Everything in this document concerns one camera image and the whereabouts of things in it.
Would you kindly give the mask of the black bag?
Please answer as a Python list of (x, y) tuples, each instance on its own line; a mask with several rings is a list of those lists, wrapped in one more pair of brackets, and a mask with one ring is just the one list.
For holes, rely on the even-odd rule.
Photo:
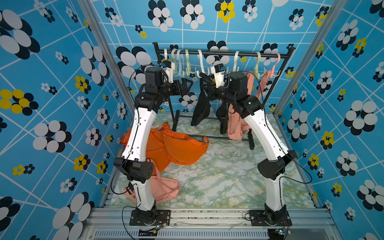
[(210, 100), (207, 97), (205, 91), (201, 89), (199, 95), (198, 103), (195, 107), (193, 117), (191, 120), (191, 126), (197, 126), (202, 120), (206, 119), (210, 115), (211, 104)]
[(220, 121), (220, 134), (226, 134), (228, 131), (229, 113), (227, 104), (225, 102), (222, 102), (220, 107), (217, 109), (216, 117)]

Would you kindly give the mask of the orange bag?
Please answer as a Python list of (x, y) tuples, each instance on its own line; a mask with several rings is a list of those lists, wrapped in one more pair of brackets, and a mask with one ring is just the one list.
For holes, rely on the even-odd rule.
[(164, 131), (163, 140), (166, 156), (170, 162), (189, 166), (195, 164), (208, 150), (210, 141), (203, 137), (201, 141), (189, 135)]
[(151, 129), (146, 147), (146, 158), (152, 160), (161, 173), (171, 163), (165, 146), (164, 130), (170, 130), (169, 123)]

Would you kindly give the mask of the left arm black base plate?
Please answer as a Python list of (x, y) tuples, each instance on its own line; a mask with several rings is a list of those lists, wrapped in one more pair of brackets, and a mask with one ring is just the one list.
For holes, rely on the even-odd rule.
[(171, 210), (142, 211), (135, 209), (131, 212), (130, 226), (158, 226), (170, 224)]

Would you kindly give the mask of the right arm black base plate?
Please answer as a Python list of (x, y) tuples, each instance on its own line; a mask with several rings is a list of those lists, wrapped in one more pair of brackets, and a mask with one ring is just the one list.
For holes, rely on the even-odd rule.
[(291, 227), (292, 221), (288, 210), (284, 207), (279, 211), (250, 210), (251, 224), (256, 227)]

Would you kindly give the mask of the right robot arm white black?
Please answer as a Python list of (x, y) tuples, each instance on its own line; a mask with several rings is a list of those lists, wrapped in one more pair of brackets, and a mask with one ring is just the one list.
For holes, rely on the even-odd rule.
[(270, 127), (260, 100), (248, 94), (248, 78), (245, 73), (230, 73), (226, 84), (219, 77), (212, 81), (204, 73), (199, 75), (204, 81), (202, 86), (208, 96), (231, 104), (241, 119), (251, 127), (266, 153), (266, 159), (258, 163), (258, 170), (265, 178), (267, 190), (264, 222), (270, 226), (280, 223), (290, 225), (289, 214), (283, 199), (282, 178), (286, 166), (297, 157), (296, 152), (289, 150), (275, 130)]

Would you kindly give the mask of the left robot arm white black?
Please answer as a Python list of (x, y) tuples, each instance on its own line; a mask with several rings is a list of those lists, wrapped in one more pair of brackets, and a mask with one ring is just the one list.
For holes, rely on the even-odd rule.
[(144, 87), (135, 97), (134, 119), (128, 143), (122, 156), (114, 160), (115, 167), (129, 181), (127, 193), (134, 193), (137, 200), (131, 213), (131, 226), (150, 226), (158, 219), (150, 183), (155, 166), (147, 161), (146, 147), (161, 104), (170, 96), (181, 93), (182, 89), (173, 81), (170, 68), (147, 68)]

